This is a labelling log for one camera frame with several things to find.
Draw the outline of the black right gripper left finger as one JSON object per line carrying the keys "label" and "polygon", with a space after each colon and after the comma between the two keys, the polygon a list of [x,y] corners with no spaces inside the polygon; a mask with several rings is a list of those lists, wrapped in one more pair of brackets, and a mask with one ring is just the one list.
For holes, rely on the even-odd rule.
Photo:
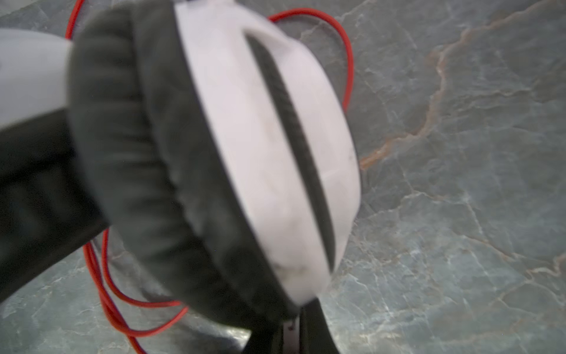
{"label": "black right gripper left finger", "polygon": [[283,354],[283,327],[253,331],[241,354]]}

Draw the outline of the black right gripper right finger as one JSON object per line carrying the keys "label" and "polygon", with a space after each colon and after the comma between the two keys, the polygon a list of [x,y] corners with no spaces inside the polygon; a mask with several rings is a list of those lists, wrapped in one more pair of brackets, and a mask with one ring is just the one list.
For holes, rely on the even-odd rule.
{"label": "black right gripper right finger", "polygon": [[299,317],[300,354],[339,354],[319,299],[302,308]]}

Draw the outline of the white black headphones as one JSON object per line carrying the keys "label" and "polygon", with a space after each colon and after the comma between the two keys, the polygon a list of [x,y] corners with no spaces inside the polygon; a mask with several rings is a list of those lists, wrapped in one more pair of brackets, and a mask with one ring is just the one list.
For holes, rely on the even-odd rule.
{"label": "white black headphones", "polygon": [[330,283],[361,203],[343,103],[234,1],[140,1],[73,40],[1,31],[1,297],[113,227],[171,295],[250,330]]}

